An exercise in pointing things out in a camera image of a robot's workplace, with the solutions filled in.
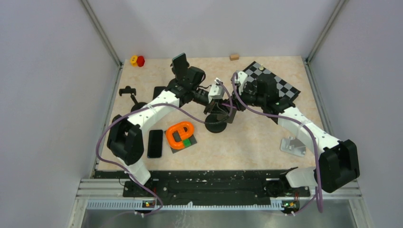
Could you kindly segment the black grey chessboard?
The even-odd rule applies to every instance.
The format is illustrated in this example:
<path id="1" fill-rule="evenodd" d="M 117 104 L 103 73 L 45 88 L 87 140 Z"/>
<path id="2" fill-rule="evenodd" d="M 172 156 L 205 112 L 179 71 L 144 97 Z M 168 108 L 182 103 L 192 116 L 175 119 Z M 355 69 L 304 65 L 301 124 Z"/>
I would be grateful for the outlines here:
<path id="1" fill-rule="evenodd" d="M 257 86 L 256 78 L 260 75 L 268 75 L 273 77 L 277 82 L 277 90 L 279 93 L 279 97 L 287 97 L 290 101 L 295 101 L 299 94 L 301 93 L 300 90 L 295 88 L 290 83 L 283 80 L 281 77 L 277 76 L 276 74 L 272 73 L 269 69 L 264 67 L 264 70 L 259 70 L 261 66 L 260 63 L 253 61 L 249 64 L 243 71 L 249 75 L 248 81 L 252 82 L 254 86 Z"/>

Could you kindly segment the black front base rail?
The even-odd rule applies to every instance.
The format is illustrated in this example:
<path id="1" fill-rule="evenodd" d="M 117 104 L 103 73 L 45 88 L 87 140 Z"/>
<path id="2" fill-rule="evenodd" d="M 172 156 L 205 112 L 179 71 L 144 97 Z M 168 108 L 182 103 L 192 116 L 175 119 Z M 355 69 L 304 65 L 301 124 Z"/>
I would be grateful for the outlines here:
<path id="1" fill-rule="evenodd" d="M 143 199 L 144 207 L 179 206 L 269 206 L 281 197 L 297 200 L 311 197 L 308 187 L 291 188 L 285 170 L 151 171 L 141 188 L 123 171 L 96 171 L 96 179 L 118 179 L 123 197 Z"/>

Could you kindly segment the red toy block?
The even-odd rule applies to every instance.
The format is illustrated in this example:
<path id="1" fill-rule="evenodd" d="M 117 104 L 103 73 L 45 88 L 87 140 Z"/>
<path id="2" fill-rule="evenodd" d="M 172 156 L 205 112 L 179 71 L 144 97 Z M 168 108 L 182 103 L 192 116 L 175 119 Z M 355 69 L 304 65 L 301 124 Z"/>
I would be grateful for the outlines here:
<path id="1" fill-rule="evenodd" d="M 136 64 L 138 67 L 143 67 L 145 64 L 145 58 L 143 56 L 138 56 Z"/>

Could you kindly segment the black phone lower left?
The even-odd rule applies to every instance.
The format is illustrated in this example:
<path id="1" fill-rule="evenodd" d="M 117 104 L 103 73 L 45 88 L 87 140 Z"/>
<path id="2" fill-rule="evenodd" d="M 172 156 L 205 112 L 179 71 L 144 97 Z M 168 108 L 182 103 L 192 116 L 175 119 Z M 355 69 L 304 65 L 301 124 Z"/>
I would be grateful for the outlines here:
<path id="1" fill-rule="evenodd" d="M 163 130 L 151 130 L 149 132 L 147 158 L 157 159 L 162 157 Z"/>

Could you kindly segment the green building brick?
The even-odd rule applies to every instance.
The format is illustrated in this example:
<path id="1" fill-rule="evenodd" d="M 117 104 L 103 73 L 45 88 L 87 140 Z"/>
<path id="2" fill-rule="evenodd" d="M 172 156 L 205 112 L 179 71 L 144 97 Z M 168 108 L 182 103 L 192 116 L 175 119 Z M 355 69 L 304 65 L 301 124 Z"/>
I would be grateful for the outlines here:
<path id="1" fill-rule="evenodd" d="M 192 145 L 192 143 L 189 139 L 185 139 L 182 142 L 183 142 L 184 148 L 190 147 Z"/>

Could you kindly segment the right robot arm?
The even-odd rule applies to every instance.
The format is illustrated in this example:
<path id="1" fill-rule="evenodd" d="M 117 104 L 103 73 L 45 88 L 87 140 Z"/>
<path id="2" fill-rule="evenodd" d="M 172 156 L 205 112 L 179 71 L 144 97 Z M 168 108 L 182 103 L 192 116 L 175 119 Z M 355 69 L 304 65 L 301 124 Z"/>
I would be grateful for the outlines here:
<path id="1" fill-rule="evenodd" d="M 318 187 L 332 193 L 360 176 L 357 146 L 351 140 L 342 141 L 315 125 L 288 97 L 279 97 L 274 78 L 258 82 L 256 92 L 245 91 L 248 75 L 240 71 L 231 78 L 233 92 L 246 109 L 262 109 L 260 115 L 294 134 L 295 138 L 315 156 L 315 166 L 294 168 L 278 184 L 279 191 L 291 196 L 299 187 Z"/>

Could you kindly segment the small wooden block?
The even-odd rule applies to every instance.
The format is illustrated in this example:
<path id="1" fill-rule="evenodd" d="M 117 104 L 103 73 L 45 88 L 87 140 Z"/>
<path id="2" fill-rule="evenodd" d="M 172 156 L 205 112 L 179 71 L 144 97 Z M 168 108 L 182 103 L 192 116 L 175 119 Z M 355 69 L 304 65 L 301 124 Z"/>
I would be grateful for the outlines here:
<path id="1" fill-rule="evenodd" d="M 236 61 L 239 60 L 239 58 L 240 58 L 239 54 L 230 55 L 230 61 Z"/>

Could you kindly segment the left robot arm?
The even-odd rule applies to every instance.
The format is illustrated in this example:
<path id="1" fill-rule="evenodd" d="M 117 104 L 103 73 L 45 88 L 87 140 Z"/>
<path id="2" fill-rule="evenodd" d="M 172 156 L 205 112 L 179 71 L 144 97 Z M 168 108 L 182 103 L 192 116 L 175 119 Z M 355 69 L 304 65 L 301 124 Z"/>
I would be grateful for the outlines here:
<path id="1" fill-rule="evenodd" d="M 152 192 L 151 174 L 142 159 L 144 153 L 143 134 L 174 110 L 191 101 L 207 106 L 213 99 L 222 99 L 227 88 L 218 78 L 209 91 L 200 89 L 205 72 L 194 66 L 172 67 L 175 78 L 151 102 L 143 108 L 124 116 L 117 115 L 109 127 L 106 141 L 108 149 L 123 164 L 123 169 L 135 181 L 134 190 L 140 196 Z"/>

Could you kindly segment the black phone stand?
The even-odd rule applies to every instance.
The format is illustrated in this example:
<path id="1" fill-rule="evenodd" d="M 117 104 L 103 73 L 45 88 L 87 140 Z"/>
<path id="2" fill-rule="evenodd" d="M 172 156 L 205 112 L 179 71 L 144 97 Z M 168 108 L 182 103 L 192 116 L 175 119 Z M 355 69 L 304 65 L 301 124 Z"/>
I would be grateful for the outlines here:
<path id="1" fill-rule="evenodd" d="M 205 118 L 205 128 L 211 133 L 221 133 L 227 127 L 226 120 L 228 117 L 228 115 L 223 114 L 209 114 Z"/>
<path id="2" fill-rule="evenodd" d="M 182 84 L 182 80 L 177 80 L 176 78 L 172 79 L 167 87 L 165 88 L 166 91 L 170 91 L 174 94 L 183 94 L 183 93 L 187 93 L 189 91 L 188 88 L 186 88 L 183 84 Z"/>
<path id="3" fill-rule="evenodd" d="M 131 108 L 131 112 L 139 110 L 141 108 L 143 108 L 145 105 L 147 105 L 146 102 L 138 102 L 136 99 L 136 89 L 135 88 L 131 88 L 130 86 L 126 86 L 125 88 L 120 88 L 119 91 L 119 96 L 122 96 L 123 94 L 129 94 L 131 100 L 133 101 L 134 105 Z"/>

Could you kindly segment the black phone upper left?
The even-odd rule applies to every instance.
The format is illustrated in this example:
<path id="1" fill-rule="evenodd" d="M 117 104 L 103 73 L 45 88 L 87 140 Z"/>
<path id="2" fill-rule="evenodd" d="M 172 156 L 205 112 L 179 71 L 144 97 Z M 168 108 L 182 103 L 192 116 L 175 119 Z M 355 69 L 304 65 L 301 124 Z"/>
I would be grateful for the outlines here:
<path id="1" fill-rule="evenodd" d="M 165 86 L 156 86 L 153 92 L 153 100 L 156 99 L 165 88 Z"/>

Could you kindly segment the black phone with purple edge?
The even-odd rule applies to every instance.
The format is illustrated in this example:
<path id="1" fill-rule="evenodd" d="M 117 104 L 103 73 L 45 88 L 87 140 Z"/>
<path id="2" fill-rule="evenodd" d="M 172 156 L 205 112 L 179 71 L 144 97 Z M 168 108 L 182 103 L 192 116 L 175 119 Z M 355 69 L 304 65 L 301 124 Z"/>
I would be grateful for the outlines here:
<path id="1" fill-rule="evenodd" d="M 222 103 L 221 104 L 223 108 L 225 108 L 228 113 L 230 115 L 226 115 L 227 119 L 225 120 L 226 123 L 231 124 L 233 123 L 234 119 L 235 119 L 235 115 L 238 111 L 238 108 L 235 104 L 226 104 L 226 103 Z"/>

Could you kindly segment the teal edged black phone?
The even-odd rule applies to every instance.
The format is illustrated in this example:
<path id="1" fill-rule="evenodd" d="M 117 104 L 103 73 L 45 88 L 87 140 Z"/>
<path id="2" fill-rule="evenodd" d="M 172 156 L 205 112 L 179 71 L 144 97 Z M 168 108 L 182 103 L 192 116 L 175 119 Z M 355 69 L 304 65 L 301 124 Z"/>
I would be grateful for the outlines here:
<path id="1" fill-rule="evenodd" d="M 171 63 L 172 73 L 175 75 L 176 80 L 181 80 L 187 75 L 187 69 L 189 68 L 189 63 L 185 53 L 181 53 L 172 59 Z"/>

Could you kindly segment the white plastic phone holder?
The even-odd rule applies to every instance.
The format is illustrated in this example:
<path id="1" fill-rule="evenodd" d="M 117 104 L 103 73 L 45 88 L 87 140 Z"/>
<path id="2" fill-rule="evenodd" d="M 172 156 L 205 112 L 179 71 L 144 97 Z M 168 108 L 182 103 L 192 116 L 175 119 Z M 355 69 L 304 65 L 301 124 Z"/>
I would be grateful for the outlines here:
<path id="1" fill-rule="evenodd" d="M 295 137 L 283 138 L 280 143 L 280 150 L 298 157 L 304 157 L 306 146 Z"/>

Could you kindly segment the yellow toy block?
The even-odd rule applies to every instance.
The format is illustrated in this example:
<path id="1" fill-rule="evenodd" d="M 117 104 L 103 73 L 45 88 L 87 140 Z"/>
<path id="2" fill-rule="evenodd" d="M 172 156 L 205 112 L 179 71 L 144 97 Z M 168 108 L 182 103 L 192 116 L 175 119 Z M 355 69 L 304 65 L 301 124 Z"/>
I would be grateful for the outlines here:
<path id="1" fill-rule="evenodd" d="M 138 56 L 136 56 L 136 55 L 131 56 L 131 58 L 130 58 L 130 64 L 131 64 L 133 67 L 137 67 L 137 66 L 138 66 L 137 60 L 138 60 Z"/>

